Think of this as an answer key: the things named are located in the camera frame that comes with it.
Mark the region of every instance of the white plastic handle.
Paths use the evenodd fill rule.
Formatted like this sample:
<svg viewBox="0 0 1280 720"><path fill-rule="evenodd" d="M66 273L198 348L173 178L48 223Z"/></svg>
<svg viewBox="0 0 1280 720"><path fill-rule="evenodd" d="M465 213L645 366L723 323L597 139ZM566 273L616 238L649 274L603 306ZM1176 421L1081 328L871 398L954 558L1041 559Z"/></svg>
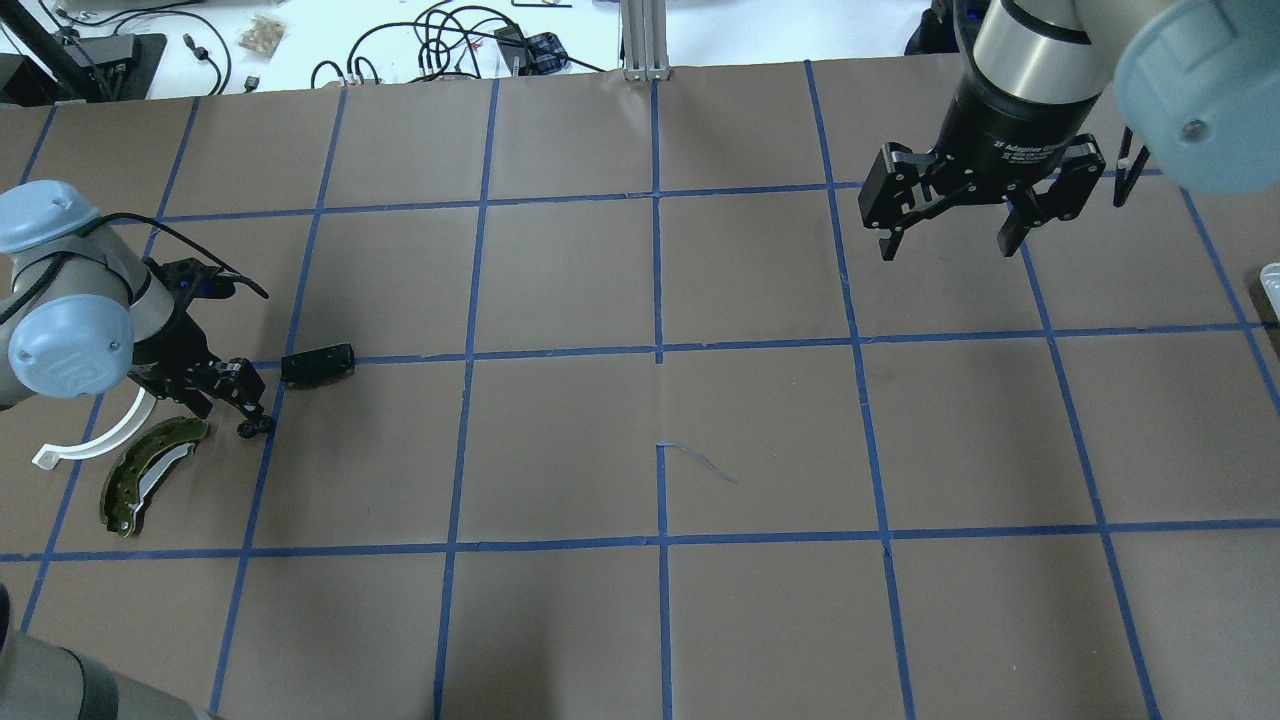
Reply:
<svg viewBox="0 0 1280 720"><path fill-rule="evenodd" d="M52 470L59 460L88 460L90 457L97 457L99 455L108 454L116 447L124 445L127 439L133 437L133 433L138 432L142 423L147 421L147 416L155 410L156 398L147 391L138 388L138 396L133 398L133 406L129 411L120 418L120 421L115 424L110 430L100 434L99 437L83 443L73 446L61 445L46 445L40 448L31 461L45 470Z"/></svg>
<svg viewBox="0 0 1280 720"><path fill-rule="evenodd" d="M1266 268L1262 268L1262 290L1267 292L1267 300L1271 301L1271 307L1275 309L1276 315L1280 316L1280 263L1271 263Z"/></svg>

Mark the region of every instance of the black plug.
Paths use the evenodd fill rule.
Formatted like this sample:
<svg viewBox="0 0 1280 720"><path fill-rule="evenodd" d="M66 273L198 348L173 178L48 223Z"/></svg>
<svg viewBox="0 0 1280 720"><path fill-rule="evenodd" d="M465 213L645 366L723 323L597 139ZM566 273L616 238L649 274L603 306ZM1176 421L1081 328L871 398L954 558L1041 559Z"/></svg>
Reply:
<svg viewBox="0 0 1280 720"><path fill-rule="evenodd" d="M182 42L191 49L191 54L196 56L197 60L207 60L209 50L204 47L197 47L196 41L191 38L189 35L182 33Z"/></svg>

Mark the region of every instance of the grid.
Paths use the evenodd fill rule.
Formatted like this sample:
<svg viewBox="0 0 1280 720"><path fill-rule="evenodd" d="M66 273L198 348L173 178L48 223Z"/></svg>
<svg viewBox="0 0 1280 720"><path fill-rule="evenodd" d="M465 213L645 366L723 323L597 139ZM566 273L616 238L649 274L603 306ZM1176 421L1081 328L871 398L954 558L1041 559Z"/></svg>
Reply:
<svg viewBox="0 0 1280 720"><path fill-rule="evenodd" d="M1023 263L1025 265L1027 275L1032 287L1032 293L1036 300L1036 307L1042 325L1039 329L992 331L992 332L972 332L972 333L918 333L918 334L864 336L859 331L858 314L852 293L850 290L850 279L849 279L850 273L846 265L845 241L842 234L840 206L837 202L837 191L856 188L860 187L860 183L837 182L835 179L832 170L832 151L829 149L828 136L827 136L827 123L823 117L822 99L819 96L818 82L815 79L814 68L810 63L805 63L804 69L808 79L808 94L812 99L813 122L817 128L818 141L820 146L822 164L824 172L823 183L759 186L759 187L724 187L724 188L701 188L701 190L663 190L662 163L660 163L662 142L659 131L659 120L660 120L659 100L662 97L662 86L655 83L652 86L652 92L650 92L653 184L648 191L602 193L602 195L577 195L577 196L492 199L489 196L489 184L490 184L490 170L492 170L493 152L494 152L494 135L498 118L498 108L500 101L500 91L504 87L504 83L494 82L492 83L492 91L488 105L488 124L486 124L486 136L484 145L484 165L483 165L483 177L480 184L480 195L477 200L413 202L413 204L397 204L397 205L366 205L366 206L326 205L329 177L334 164L334 154L338 146L339 133L343 123L343 115L348 100L348 91L342 90L337 104L337 113L333 119L328 155L324 165L324 173L320 181L320 190L314 208L265 210L265 211L251 211L251 213L175 215L166 213L166 210L170 195L173 192L174 182L178 178L178 173L183 163L183 155L187 150L192 128L196 124L196 118L201 109L201 100L200 99L193 100L191 104L191 111L187 119L186 129L183 132L183 137L179 143L177 156L174 158L168 183L165 186L164 196L157 208L156 215L164 222L169 223L275 218L275 217L310 217L311 220L310 232L307 236L306 249L302 256L302 266L298 275L297 291L293 299L293 305L292 305L293 309L288 325L288 337L285 340L285 347L284 347L285 354L292 352L294 350L300 316L302 313L302 304L307 292L307 278L308 278L311 258L316 246L316 236L320 228L320 223L324 217L335 214L352 214L352 213L387 213L398 210L429 210L429 209L445 209L445 208L466 208L476 210L477 227L475 237L470 299L468 299L468 310L466 320L465 351L462 354L439 354L428 356L361 356L357 359L357 364L360 365L399 365L399 364L429 364L429 363L463 364L465 373L463 373L463 383L461 392L462 395L461 414L458 418L458 439L454 454L454 474L453 474L453 488L452 488L452 503L451 503L449 523L448 523L448 539L445 542L436 542L436 543L402 543L402 544L337 546L337 547L334 546L260 547L255 544L255 532L259 520L259 511L262 502L264 488L266 484L268 470L270 468L271 455L274 448L275 438L274 436L271 436L268 437L265 447L262 450L261 465L257 474L257 483L253 489L253 498L250 509L248 523L244 529L243 543L241 544L239 548L197 548L197 550L160 550L160 551L58 551L56 550L58 538L61 532L61 527L65 520L70 498L76 488L81 470L81 464L77 462L70 471L67 489L65 493L63 495L63 501L59 507L56 519L54 521L44 552L0 555L0 562L18 562L18 561L40 562L35 587L31 593L31 600L23 615L22 628L27 629L31 624L32 616L36 612L40 602L41 589L46 573L51 564L88 561L88 560L164 560L164 559L237 560L238 565L234 577L236 578L234 587L232 591L230 605L227 612L225 629L223 633L221 648L218 660L216 678L214 680L214 692L210 698L210 707L216 712L221 700L221 691L227 674L228 659L230 655L232 642L236 635L237 614L241 606L241 598L244 592L244 580L251 560L266 559L266 557L310 557L310 556L371 556L371 555L425 555L425 553L442 555L444 559L444 573L443 573L443 587L440 596L438 647L435 651L435 675L433 683L435 716L439 717L442 708L444 706L445 669L449 660L451 612L453 610L452 607L453 578L454 578L456 561L460 555L471 552L530 552L530 551L548 551L548 550L607 548L607 547L657 547L659 552L659 594L660 594L659 634L660 634L660 660L662 660L662 712L664 719L671 719L675 716L673 684L672 684L672 629L671 629L672 606L671 606L671 570L669 570L669 551L672 547L696 546L696 544L797 543L797 542L879 543L883 547L883 553L882 553L883 574L888 594L887 602L890 610L890 621L892 625L893 647L897 659L897 674L901 685L902 707L906 717L914 719L916 716L916 711L915 711L913 683L910 674L911 665L909 662L909 656L908 656L908 638L910 635L910 626L906 626L906 624L904 623L902 610L900 607L899 582L897 582L897 571L895 566L895 552L893 552L895 541L1036 537L1036 536L1091 536L1100 538L1103 547L1107 569L1110 573L1111 583L1114 585L1116 602L1120 609L1120 615L1124 624L1129 651L1132 653L1132 661L1138 675L1138 682L1142 689L1147 715L1149 717L1160 717L1161 711L1157 703L1158 698L1156 697L1152 682L1148 676L1142 642L1138 630L1135 628L1135 623L1129 606L1128 593L1123 577L1123 568L1120 566L1120 562L1117 560L1112 538L1117 534L1129 534L1129 533L1276 529L1280 528L1280 518L1171 520L1171 521L1143 521L1143 523L1108 521L1102 502L1102 493L1100 492L1097 482L1094 479L1092 462L1089 457L1089 450L1084 439L1082 421L1076 413L1071 386L1068 378L1068 373L1064 365L1064 360L1057 341L1059 338L1114 337L1114 336L1129 336L1129 334L1243 333L1244 338L1248 342L1251 354L1257 364L1258 373L1270 396L1270 401L1276 413L1280 414L1280 392L1277 392L1276 380L1271 375L1267 368L1267 361L1263 355L1263 348L1260 346L1254 336L1254 331L1265 329L1270 325L1265 323L1249 322L1248 316L1244 313L1240 299L1238 297L1235 290L1230 283L1229 274L1225 270L1224 264L1219 256L1215 242L1210 237L1208 229L1206 228L1204 222L1199 217L1194 199L1189 193L1183 191L1181 196L1185 204L1185 209L1192 215L1196 223L1197 231L1199 232L1199 236L1203 241L1206 256L1210 260L1215 274L1220 279L1222 291L1230 302L1233 314L1235 315L1236 319L1235 323L1148 327L1148 328L1128 328L1128 327L1057 328L1052 323L1048 306L1046 304L1044 296L1041 290L1041 283L1037 275L1037 266L1033 258L1032 247L1024 246ZM56 109L50 110L45 120L44 128L41 129L40 133L40 140L36 142L36 147L31 155L31 159L27 163L26 170L23 172L23 181L26 181L31 176L32 168L36 165L41 146L49 133L50 127L52 126L56 113L58 113ZM788 340L776 340L776 341L727 341L727 342L707 342L707 343L666 342L663 333L663 284L662 284L663 200L672 197L756 195L756 193L771 195L771 193L795 193L795 192L826 193L831 215L829 218L831 229L836 245L835 252L838 264L838 275L842 286L844 313L847 322L847 336L815 337L815 338L803 338L803 340L788 338ZM618 346L618 347L564 347L554 350L529 350L529 351L476 350L476 343L475 343L476 318L477 318L477 305L480 295L481 266L484 258L485 225L490 208L509 206L509 205L553 204L553 202L609 202L609 201L625 201L625 200L637 200L637 199L649 199L652 202L653 272L654 272L654 297L653 297L654 341L652 345ZM151 237L148 238L147 242L148 251L151 249L154 240L155 240L155 232L152 232ZM1069 525L966 527L966 528L895 528L891 524L891 518L886 502L886 493L881 477L881 465L878 457L879 446L877 443L876 421L873 414L874 404L872 401L868 389L864 348L872 345L881 345L881 343L888 343L888 345L946 343L946 342L973 342L973 341L988 341L988 340L1043 340L1046 342L1052 359L1052 365L1057 378L1059 389L1061 392L1061 400L1070 423L1070 429L1075 442L1075 450L1079 457L1084 482L1087 484L1087 491L1089 493L1089 500L1093 511L1092 523L1069 524ZM465 461L466 461L466 448L467 448L467 433L470 427L471 386L477 363L532 359L532 357L653 355L657 364L663 364L668 354L708 352L708 351L713 352L723 350L748 350L748 348L787 348L787 347L850 347L852 350L852 357L855 365L854 370L858 386L856 387L858 400L860 405L863 430L865 434L864 441L870 464L870 478L873 486L872 491L876 506L876 529L849 530L849 532L673 534L668 532L668 507L667 507L667 459L669 455L668 454L669 447L659 445L655 448L657 450L655 483L657 483L657 498L658 498L658 506L655 509L657 529L658 529L657 534L623 536L623 537L607 537L607 538L568 538L568 539L556 539L556 541L462 542L458 539L461 502L465 492ZM260 365L266 369L278 368L278 363L271 363L271 361L260 363ZM276 383L276 391L275 391L276 416L279 416L287 396L288 393L283 383ZM102 398L99 397L93 404L93 407L90 413L88 423L84 428L83 434L86 439L92 434L92 429L96 424L96 419L101 406L102 406Z"/></svg>

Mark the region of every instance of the light blue joint cap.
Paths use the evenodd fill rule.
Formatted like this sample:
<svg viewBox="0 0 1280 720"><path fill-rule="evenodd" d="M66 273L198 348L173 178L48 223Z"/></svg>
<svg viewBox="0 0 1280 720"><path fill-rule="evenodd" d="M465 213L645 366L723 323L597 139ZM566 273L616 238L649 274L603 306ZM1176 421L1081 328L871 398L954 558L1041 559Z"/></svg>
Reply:
<svg viewBox="0 0 1280 720"><path fill-rule="evenodd" d="M1116 67L1120 111L1183 187L1280 179L1280 0L1181 0Z"/></svg>
<svg viewBox="0 0 1280 720"><path fill-rule="evenodd" d="M129 311L101 295L50 300L18 323L9 365L22 384L70 400L116 386L133 364Z"/></svg>
<svg viewBox="0 0 1280 720"><path fill-rule="evenodd" d="M65 182L19 184L0 195L0 252L13 255L58 240L97 217L97 208Z"/></svg>

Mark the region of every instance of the screw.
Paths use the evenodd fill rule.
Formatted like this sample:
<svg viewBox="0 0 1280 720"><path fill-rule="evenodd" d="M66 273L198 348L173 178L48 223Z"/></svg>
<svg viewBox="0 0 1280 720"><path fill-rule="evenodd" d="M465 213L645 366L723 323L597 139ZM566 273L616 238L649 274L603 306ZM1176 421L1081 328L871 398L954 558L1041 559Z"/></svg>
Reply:
<svg viewBox="0 0 1280 720"><path fill-rule="evenodd" d="M1204 120L1192 120L1183 126L1183 140L1199 140L1207 129L1208 126L1204 124Z"/></svg>

